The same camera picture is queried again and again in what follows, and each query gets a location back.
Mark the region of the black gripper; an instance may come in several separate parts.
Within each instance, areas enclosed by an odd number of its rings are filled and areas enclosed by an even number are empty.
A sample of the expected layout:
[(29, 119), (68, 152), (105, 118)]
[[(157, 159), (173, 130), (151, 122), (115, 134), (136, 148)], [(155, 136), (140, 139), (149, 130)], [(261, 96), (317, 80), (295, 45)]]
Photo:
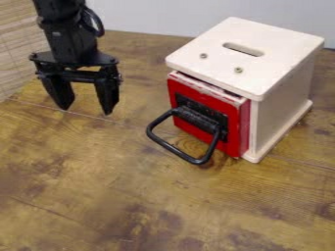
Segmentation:
[(104, 27), (96, 13), (39, 13), (49, 50), (29, 56), (36, 75), (55, 104), (67, 110), (75, 101), (71, 82), (93, 83), (103, 112), (119, 102), (117, 59), (99, 50)]

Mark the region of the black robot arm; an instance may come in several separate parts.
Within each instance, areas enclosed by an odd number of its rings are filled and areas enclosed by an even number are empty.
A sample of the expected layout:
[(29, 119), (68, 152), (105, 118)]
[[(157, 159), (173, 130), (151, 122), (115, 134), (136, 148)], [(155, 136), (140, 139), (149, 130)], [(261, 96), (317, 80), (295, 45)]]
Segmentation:
[(49, 51), (32, 53), (29, 60), (48, 95), (67, 110), (75, 101), (71, 83), (92, 83), (109, 115), (119, 102), (121, 75), (117, 59), (99, 50), (97, 38), (104, 36), (100, 17), (85, 0), (33, 0), (33, 6)]

